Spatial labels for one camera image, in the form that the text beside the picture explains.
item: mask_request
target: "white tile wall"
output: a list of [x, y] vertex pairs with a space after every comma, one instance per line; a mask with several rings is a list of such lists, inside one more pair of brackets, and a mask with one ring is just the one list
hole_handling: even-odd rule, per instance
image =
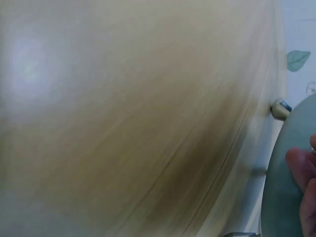
[[310, 51], [311, 56], [299, 71], [288, 71], [287, 102], [292, 107], [307, 97], [309, 82], [316, 82], [316, 1], [281, 0], [287, 52]]

